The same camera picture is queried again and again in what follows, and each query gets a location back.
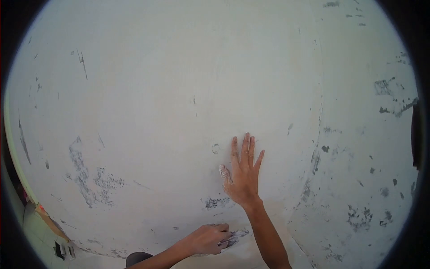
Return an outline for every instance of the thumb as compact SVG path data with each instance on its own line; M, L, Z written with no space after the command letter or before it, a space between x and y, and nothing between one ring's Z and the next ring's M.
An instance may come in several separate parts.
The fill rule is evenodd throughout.
M223 164L221 164L219 166L219 173L221 174L221 177L224 180L224 187L227 184L232 184L233 183L233 181L231 180L230 171L227 168L225 168L225 166Z

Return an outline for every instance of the hand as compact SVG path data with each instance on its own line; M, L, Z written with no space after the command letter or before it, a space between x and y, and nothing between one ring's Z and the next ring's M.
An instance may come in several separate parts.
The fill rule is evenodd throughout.
M233 177L224 165L219 166L219 171L224 179L224 192L244 209L252 207L256 202L261 201L258 196L258 172L263 160L264 150L260 152L254 165L254 147L255 137L250 138L249 133L246 133L239 161L237 137L234 137L231 142L230 154Z
M228 224L207 224L190 233L177 244L186 248L189 256L220 254L221 250L227 247L228 242L225 240L229 237L231 237L231 232L228 231Z

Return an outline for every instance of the forearm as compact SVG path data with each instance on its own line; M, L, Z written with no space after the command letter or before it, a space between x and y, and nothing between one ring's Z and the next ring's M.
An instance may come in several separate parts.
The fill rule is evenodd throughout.
M183 259L191 256L186 248L176 243L165 251L149 259L143 260L127 269L168 269Z
M244 207L264 262L270 269L290 269L287 252L261 199Z

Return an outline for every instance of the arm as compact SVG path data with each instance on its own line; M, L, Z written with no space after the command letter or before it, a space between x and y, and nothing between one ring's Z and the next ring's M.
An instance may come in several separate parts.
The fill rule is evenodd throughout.
M254 165L254 147L255 137L250 138L247 133L243 140L239 161L237 137L233 138L230 155L233 174L224 165L219 168L224 179L224 191L245 210L254 231L258 249L267 266L270 269L291 269L281 238L258 195L258 172L264 150L260 152Z
M221 241L229 237L231 232L226 223L203 225L167 250L128 268L168 269L194 254L219 254L228 244Z

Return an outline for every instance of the tile floor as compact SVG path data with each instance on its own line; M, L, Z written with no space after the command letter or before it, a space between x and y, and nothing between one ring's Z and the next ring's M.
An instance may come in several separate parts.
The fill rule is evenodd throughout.
M48 269L121 269L126 266L124 259L94 255L81 251L76 246L74 260L57 257L53 249L55 242L60 245L67 243L54 234L31 203L25 207L23 229L29 243Z

